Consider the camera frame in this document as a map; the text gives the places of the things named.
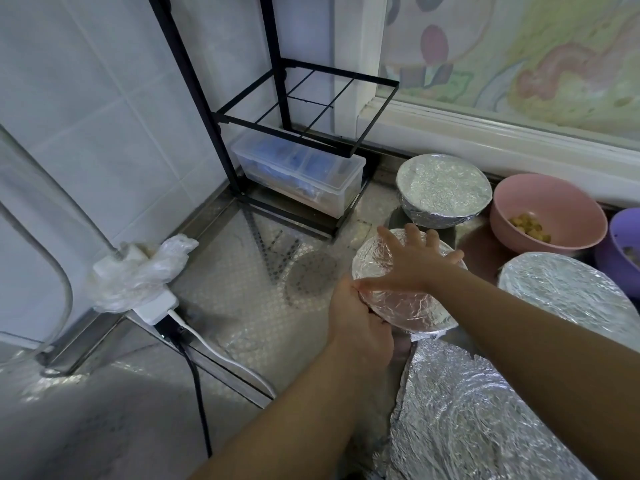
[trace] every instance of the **pink bowl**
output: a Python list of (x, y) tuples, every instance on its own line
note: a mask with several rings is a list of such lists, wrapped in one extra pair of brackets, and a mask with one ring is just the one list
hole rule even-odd
[[(551, 243), (518, 231), (508, 219), (523, 213), (538, 219)], [(607, 218), (598, 203), (561, 178), (521, 173), (501, 181), (493, 192), (491, 229), (498, 241), (517, 253), (544, 251), (572, 255), (595, 246), (607, 234)]]

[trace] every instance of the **plastic bag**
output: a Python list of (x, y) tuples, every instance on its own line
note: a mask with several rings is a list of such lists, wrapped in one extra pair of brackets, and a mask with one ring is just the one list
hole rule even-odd
[(195, 239), (174, 235), (147, 258), (135, 246), (123, 248), (125, 258), (101, 271), (92, 271), (87, 295), (99, 312), (123, 313), (155, 299), (187, 265), (188, 253), (198, 247)]

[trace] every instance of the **purple bowl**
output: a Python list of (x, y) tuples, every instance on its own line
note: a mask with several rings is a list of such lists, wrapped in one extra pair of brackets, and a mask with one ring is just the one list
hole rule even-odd
[(607, 236), (595, 249), (598, 269), (630, 298), (640, 299), (640, 267), (625, 256), (623, 248), (628, 246), (640, 255), (640, 207), (617, 213), (609, 224)]

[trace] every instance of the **cord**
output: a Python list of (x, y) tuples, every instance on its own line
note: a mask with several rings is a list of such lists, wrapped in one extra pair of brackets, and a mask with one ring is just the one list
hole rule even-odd
[(202, 424), (202, 432), (204, 434), (204, 445), (207, 449), (208, 457), (211, 458), (213, 455), (213, 450), (211, 448), (211, 437), (209, 435), (209, 423), (207, 422), (207, 414), (204, 411), (204, 401), (202, 400), (200, 372), (198, 371), (198, 367), (196, 366), (196, 364), (194, 364), (194, 362), (191, 360), (191, 357), (189, 357), (189, 354), (187, 354), (187, 351), (180, 343), (180, 340), (174, 339), (171, 336), (169, 336), (169, 340), (171, 340), (173, 346), (178, 349), (180, 355), (185, 358), (187, 364), (189, 365), (189, 370), (191, 370), (191, 375), (193, 376), (193, 385), (196, 389), (196, 400), (198, 402), (198, 412), (200, 413), (200, 423)]
[(21, 222), (16, 219), (16, 217), (11, 213), (9, 209), (7, 209), (2, 201), (0, 201), (0, 216), (4, 217), (9, 225), (13, 227), (18, 234), (20, 234), (25, 241), (36, 250), (44, 259), (49, 263), (49, 265), (53, 268), (53, 270), (58, 275), (58, 279), (62, 284), (62, 287), (65, 291), (65, 307), (60, 314), (60, 318), (58, 319), (58, 323), (55, 329), (51, 332), (51, 334), (46, 338), (43, 343), (37, 346), (34, 350), (28, 352), (25, 355), (18, 356), (6, 362), (0, 362), (0, 367), (5, 367), (7, 365), (13, 365), (19, 362), (24, 362), (25, 360), (32, 359), (37, 354), (43, 352), (47, 347), (49, 347), (52, 342), (58, 338), (60, 332), (64, 329), (67, 321), (69, 320), (69, 316), (71, 315), (71, 310), (74, 306), (74, 292), (71, 288), (71, 282), (69, 282), (69, 278), (65, 273), (65, 270), (62, 269), (60, 263), (52, 256), (52, 254), (21, 224)]
[(16, 140), (9, 131), (7, 131), (2, 124), (0, 124), (0, 141), (7, 145), (7, 147), (22, 161), (27, 163), (39, 176), (52, 186), (55, 190), (62, 195), (65, 201), (73, 208), (76, 213), (81, 217), (81, 220), (93, 231), (98, 240), (100, 240), (107, 249), (118, 260), (123, 259), (121, 252), (114, 247), (114, 245), (107, 239), (107, 236), (102, 233), (98, 226), (86, 215), (86, 212), (80, 207), (75, 200), (67, 193), (62, 186), (38, 163), (38, 161), (31, 156), (31, 154), (24, 149), (24, 147)]
[(220, 354), (220, 352), (215, 350), (212, 346), (210, 346), (207, 343), (207, 341), (204, 338), (202, 338), (201, 334), (199, 334), (192, 327), (187, 325), (187, 323), (180, 317), (180, 315), (178, 315), (178, 313), (175, 312), (175, 310), (169, 310), (167, 312), (167, 314), (171, 318), (173, 318), (176, 321), (176, 323), (178, 323), (178, 325), (183, 327), (185, 330), (188, 330), (194, 337), (196, 337), (196, 339), (201, 341), (202, 345), (204, 345), (209, 350), (209, 352), (211, 352), (213, 355), (215, 355), (215, 357), (217, 357), (220, 360), (222, 360), (224, 362), (227, 362), (227, 363), (229, 363), (229, 364), (231, 364), (231, 365), (233, 365), (235, 367), (238, 367), (238, 368), (242, 369), (247, 374), (249, 374), (252, 378), (257, 380), (260, 384), (262, 384), (265, 387), (265, 389), (267, 389), (267, 391), (271, 395), (272, 399), (275, 399), (277, 397), (278, 394), (276, 393), (276, 389), (270, 384), (270, 382), (267, 379), (265, 379), (260, 374), (258, 374), (258, 372), (252, 371), (251, 369), (249, 369), (248, 367), (245, 367), (241, 363), (238, 363), (235, 360), (229, 359), (228, 357), (225, 357), (224, 355)]

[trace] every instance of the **window frame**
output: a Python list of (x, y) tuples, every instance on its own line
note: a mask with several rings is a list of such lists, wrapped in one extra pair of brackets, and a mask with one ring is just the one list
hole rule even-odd
[[(387, 0), (334, 0), (335, 66), (378, 74)], [(337, 94), (346, 81), (335, 78)], [(334, 133), (357, 139), (384, 102), (376, 85), (346, 91), (334, 108)], [(369, 143), (412, 152), (450, 153), (483, 171), (535, 172), (564, 178), (603, 203), (640, 205), (640, 152), (592, 133), (568, 134), (393, 100), (367, 135)]]

